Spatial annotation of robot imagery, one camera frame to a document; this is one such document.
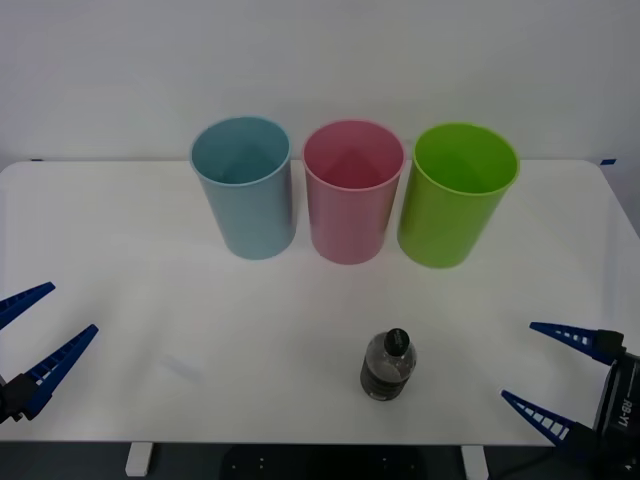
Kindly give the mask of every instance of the white wall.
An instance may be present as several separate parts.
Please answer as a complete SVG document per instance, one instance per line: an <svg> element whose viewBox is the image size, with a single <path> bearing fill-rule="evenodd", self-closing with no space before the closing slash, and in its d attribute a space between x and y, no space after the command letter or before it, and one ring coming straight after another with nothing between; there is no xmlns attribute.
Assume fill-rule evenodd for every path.
<svg viewBox="0 0 640 480"><path fill-rule="evenodd" d="M0 158L184 156L257 113L296 148L344 116L473 121L626 177L638 25L638 0L2 0Z"/></svg>

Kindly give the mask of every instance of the plastic bottle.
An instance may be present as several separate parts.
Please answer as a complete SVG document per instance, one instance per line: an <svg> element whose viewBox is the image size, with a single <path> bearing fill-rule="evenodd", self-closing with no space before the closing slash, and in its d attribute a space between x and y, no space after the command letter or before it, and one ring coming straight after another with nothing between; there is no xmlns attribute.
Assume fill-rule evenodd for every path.
<svg viewBox="0 0 640 480"><path fill-rule="evenodd" d="M371 398L393 400L416 367L416 350L407 332L394 328L377 334L367 347L360 383Z"/></svg>

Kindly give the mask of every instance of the plastic cup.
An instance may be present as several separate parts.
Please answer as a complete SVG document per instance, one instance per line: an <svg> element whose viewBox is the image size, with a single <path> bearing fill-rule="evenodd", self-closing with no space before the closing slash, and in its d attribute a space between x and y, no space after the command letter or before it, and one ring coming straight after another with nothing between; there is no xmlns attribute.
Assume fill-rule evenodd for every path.
<svg viewBox="0 0 640 480"><path fill-rule="evenodd" d="M376 256L404 163L398 138L380 125L326 125L303 149L311 240L320 255L352 265Z"/></svg>
<svg viewBox="0 0 640 480"><path fill-rule="evenodd" d="M519 170L511 146L486 128L452 123L426 131L413 151L400 247L429 267L458 265Z"/></svg>
<svg viewBox="0 0 640 480"><path fill-rule="evenodd" d="M269 258L293 240L290 156L282 127L260 117L223 120L194 142L191 165L239 257Z"/></svg>

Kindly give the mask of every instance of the black bottle cap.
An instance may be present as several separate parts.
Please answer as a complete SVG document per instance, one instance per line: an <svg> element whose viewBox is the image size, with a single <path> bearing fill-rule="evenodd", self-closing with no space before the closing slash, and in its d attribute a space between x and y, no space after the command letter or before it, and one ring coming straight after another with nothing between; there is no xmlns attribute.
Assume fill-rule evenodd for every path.
<svg viewBox="0 0 640 480"><path fill-rule="evenodd" d="M392 357L401 357L409 349L409 334L401 328L392 328L384 336L384 349Z"/></svg>

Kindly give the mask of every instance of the tabletop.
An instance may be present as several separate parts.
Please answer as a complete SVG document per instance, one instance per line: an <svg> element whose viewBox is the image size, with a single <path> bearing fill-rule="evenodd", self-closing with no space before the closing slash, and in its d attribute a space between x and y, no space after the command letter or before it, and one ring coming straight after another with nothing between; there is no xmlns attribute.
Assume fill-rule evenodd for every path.
<svg viewBox="0 0 640 480"><path fill-rule="evenodd" d="M532 321L625 334L640 351L640 240L595 165L529 160L469 258L435 270L396 240L333 264L313 249L304 171L297 233L233 256L187 162L26 162L0 174L0 293L57 289L0 333L5 379L95 323L32 422L0 440L546 445L502 388L586 425L607 367ZM359 384L377 332L418 352L396 400Z"/></svg>

